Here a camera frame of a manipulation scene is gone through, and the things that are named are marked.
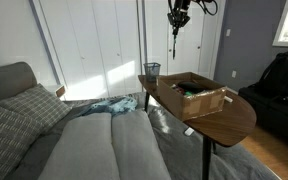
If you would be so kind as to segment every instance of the wastebasket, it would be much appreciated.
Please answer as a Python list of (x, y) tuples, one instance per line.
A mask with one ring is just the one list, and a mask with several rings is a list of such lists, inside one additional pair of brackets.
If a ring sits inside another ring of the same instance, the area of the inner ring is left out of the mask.
[(145, 63), (145, 76), (146, 80), (149, 82), (156, 82), (156, 77), (160, 75), (160, 67), (159, 63)]

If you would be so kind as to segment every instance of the plaid pillow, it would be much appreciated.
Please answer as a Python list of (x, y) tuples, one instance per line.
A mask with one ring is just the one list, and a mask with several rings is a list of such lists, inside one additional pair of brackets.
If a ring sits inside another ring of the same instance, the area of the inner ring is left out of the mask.
[(41, 84), (14, 97), (1, 100), (0, 106), (39, 120), (44, 124), (44, 132), (47, 132), (71, 110)]
[(0, 107), (0, 179), (17, 166), (42, 130), (41, 122)]

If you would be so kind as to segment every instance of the power outlet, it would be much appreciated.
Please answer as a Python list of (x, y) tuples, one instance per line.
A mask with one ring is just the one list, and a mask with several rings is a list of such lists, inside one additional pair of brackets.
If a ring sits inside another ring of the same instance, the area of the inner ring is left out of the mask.
[(236, 71), (232, 71), (232, 78), (236, 78)]
[(231, 29), (226, 30), (226, 36), (229, 37), (231, 35)]

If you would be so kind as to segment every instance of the oval table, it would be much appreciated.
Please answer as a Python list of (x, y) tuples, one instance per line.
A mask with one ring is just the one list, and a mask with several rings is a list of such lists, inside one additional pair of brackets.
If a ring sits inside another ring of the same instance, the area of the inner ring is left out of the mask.
[[(167, 109), (157, 94), (156, 83), (146, 81), (145, 75), (139, 75), (138, 79), (146, 89), (145, 111), (150, 96)], [(230, 91), (226, 96), (233, 102), (225, 101), (221, 112), (183, 121), (203, 135), (203, 180), (209, 176), (212, 142), (224, 147), (233, 146), (247, 137), (256, 124), (255, 111), (248, 102)]]

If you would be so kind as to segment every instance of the backpack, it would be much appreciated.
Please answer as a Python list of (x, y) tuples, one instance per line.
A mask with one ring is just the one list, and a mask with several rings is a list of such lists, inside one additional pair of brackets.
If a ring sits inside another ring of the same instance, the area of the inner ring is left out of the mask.
[(269, 97), (288, 95), (288, 52), (276, 55), (255, 84), (255, 90)]

